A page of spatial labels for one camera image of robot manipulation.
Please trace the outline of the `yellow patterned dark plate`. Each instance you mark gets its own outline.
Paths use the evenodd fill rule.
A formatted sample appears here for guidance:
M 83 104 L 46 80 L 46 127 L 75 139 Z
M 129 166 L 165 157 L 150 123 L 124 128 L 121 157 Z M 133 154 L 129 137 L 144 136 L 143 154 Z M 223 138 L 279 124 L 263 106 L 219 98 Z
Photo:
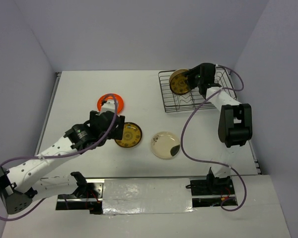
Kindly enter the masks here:
M 137 146 L 143 137 L 141 128 L 133 122 L 124 124 L 123 137 L 121 140 L 115 139 L 115 143 L 123 148 L 132 148 Z

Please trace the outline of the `orange plate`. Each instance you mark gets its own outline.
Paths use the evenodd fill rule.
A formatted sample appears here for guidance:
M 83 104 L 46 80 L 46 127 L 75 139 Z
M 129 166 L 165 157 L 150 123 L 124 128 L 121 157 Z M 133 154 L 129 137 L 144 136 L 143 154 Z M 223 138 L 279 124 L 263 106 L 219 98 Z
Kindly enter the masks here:
M 117 114 L 121 113 L 124 109 L 124 100 L 118 94 L 107 94 L 101 96 L 97 101 L 97 109 L 100 113 L 111 111 L 114 112 L 117 108 Z

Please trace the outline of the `cream plate with black spot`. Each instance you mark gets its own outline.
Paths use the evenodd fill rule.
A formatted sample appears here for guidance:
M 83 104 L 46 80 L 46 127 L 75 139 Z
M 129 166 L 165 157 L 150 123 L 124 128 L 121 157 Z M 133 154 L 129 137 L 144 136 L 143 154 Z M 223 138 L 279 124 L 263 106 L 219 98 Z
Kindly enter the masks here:
M 180 139 L 172 132 L 161 131 L 150 140 L 152 153 L 162 160 L 172 160 L 180 150 Z

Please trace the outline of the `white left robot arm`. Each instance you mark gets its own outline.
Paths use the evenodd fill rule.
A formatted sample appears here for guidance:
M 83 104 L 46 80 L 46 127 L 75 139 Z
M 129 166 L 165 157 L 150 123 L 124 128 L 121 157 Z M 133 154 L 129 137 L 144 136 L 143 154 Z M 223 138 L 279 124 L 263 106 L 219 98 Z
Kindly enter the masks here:
M 32 202 L 54 195 L 87 195 L 92 186 L 80 172 L 48 178 L 46 175 L 65 162 L 105 144 L 122 139 L 125 116 L 111 111 L 91 111 L 89 120 L 75 124 L 51 147 L 22 164 L 0 166 L 0 197 L 9 215 L 26 209 Z

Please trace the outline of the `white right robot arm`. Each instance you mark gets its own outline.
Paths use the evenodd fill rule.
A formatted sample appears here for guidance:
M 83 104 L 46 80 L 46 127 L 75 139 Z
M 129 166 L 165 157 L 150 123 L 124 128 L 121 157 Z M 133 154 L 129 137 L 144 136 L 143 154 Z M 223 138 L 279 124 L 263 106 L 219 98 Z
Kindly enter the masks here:
M 244 146 L 252 138 L 252 109 L 249 104 L 242 104 L 234 99 L 228 91 L 237 89 L 220 85 L 216 82 L 216 70 L 227 67 L 213 63 L 202 63 L 183 73 L 185 82 L 190 89 L 198 88 L 204 101 L 210 102 L 220 113 L 218 137 L 223 148 L 218 159 L 214 161 L 202 160 L 210 166 L 207 175 L 206 188 L 211 194 L 222 190 L 224 181 L 231 174 L 231 166 Z

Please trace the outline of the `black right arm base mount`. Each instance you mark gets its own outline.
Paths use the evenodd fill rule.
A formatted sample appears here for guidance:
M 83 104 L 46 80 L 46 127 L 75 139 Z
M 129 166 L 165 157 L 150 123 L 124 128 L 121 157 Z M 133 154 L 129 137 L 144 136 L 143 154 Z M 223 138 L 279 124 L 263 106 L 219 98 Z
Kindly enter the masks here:
M 234 187 L 230 177 L 206 178 L 202 180 L 191 180 L 186 188 L 191 190 L 193 196 L 203 195 L 232 195 Z

